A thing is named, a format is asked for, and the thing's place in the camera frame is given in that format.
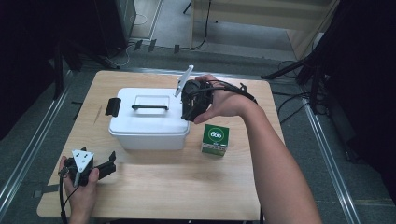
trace human arm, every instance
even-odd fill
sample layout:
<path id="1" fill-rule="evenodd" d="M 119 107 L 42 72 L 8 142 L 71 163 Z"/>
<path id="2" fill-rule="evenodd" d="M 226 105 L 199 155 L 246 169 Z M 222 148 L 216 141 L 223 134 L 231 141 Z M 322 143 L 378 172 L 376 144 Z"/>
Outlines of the human arm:
<path id="1" fill-rule="evenodd" d="M 66 157 L 62 156 L 59 165 L 59 170 L 64 167 Z M 88 223 L 91 217 L 92 210 L 96 203 L 96 183 L 99 179 L 99 169 L 92 169 L 88 178 L 88 184 L 85 187 L 78 187 L 69 199 L 71 215 L 69 224 Z M 64 178 L 64 189 L 66 195 L 69 196 L 75 188 L 69 176 Z"/>
<path id="2" fill-rule="evenodd" d="M 216 80 L 210 75 L 197 80 Z M 256 190 L 267 223 L 321 223 L 311 190 L 261 107 L 247 97 L 215 91 L 213 104 L 198 116 L 202 123 L 216 116 L 240 116 L 246 124 Z"/>

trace gray floor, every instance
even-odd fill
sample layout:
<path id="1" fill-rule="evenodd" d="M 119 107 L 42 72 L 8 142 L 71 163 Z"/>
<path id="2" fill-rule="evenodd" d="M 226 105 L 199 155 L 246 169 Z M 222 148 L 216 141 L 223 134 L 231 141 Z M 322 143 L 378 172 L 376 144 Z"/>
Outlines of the gray floor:
<path id="1" fill-rule="evenodd" d="M 149 31 L 149 33 L 152 32 L 151 39 L 157 39 L 157 48 L 152 52 L 148 52 L 148 46 L 142 46 L 140 50 L 129 48 L 130 60 L 121 67 L 121 70 L 139 69 L 141 71 L 142 68 L 152 68 L 145 71 L 177 73 L 177 71 L 184 71 L 189 64 L 194 64 L 196 74 L 210 72 L 219 76 L 244 77 L 259 81 L 259 75 L 275 72 L 280 62 L 295 60 L 286 31 L 257 26 L 245 27 L 244 25 L 238 25 L 238 28 L 234 29 L 236 26 L 222 22 L 209 24 L 208 39 L 202 49 L 182 50 L 174 54 L 175 44 L 187 47 L 189 43 L 190 11 L 188 10 L 186 15 L 182 14 L 188 3 L 187 0 L 163 0 L 161 10 L 157 15 L 157 22 Z M 200 33 L 199 29 L 195 32 L 196 43 L 199 44 L 198 39 L 203 36 L 203 33 L 202 30 Z M 125 63 L 127 54 L 122 53 L 112 58 L 111 61 Z M 72 102 L 83 102 L 95 73 L 101 69 L 103 68 L 97 63 L 84 60 L 81 72 L 73 72 L 68 79 L 70 89 L 64 97 L 64 103 L 39 146 L 35 159 L 9 205 L 2 223 L 61 222 L 59 218 L 38 217 L 35 209 L 39 198 L 33 198 L 32 195 L 34 190 L 48 183 L 52 169 L 70 133 L 74 123 L 73 117 L 78 112 L 78 105 Z M 271 81 L 270 84 L 273 91 L 301 92 L 300 87 L 292 78 L 281 77 Z M 4 161 L 7 162 L 0 177 L 2 184 L 6 183 L 11 176 L 40 121 L 44 118 L 52 103 L 52 94 L 53 87 L 50 87 L 26 112 L 10 134 L 0 142 L 0 150 Z M 275 94 L 274 98 L 276 106 L 280 106 L 289 97 Z M 279 119 L 284 119 L 302 104 L 303 102 L 298 98 L 290 101 L 282 108 Z M 334 167 L 330 168 L 324 159 L 324 151 L 318 143 L 317 132 L 314 132 L 308 115 L 309 113 L 303 109 L 282 124 L 286 145 L 302 167 L 314 193 L 323 222 L 348 223 L 349 217 L 346 216 L 346 209 L 341 204 L 340 192 L 334 185 L 334 183 L 339 183 L 334 182 L 332 176 L 331 168 Z M 357 211 L 358 219 L 355 219 L 354 223 L 396 223 L 396 208 L 380 176 L 366 164 L 352 164 L 347 161 L 344 146 L 339 141 L 331 120 L 327 116 L 315 116 L 315 118 L 320 121 L 321 130 L 331 150 L 336 168 L 345 182 L 346 193 L 351 197 L 353 208 Z"/>

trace chair leg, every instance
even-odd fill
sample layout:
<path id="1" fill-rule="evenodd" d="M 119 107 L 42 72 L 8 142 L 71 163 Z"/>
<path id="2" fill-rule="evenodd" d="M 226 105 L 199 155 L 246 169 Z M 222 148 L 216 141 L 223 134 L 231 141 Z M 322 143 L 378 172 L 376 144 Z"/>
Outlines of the chair leg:
<path id="1" fill-rule="evenodd" d="M 189 7 L 191 6 L 191 1 L 189 3 L 189 5 L 186 7 L 186 9 L 184 9 L 183 14 L 186 14 L 187 9 L 189 9 Z"/>

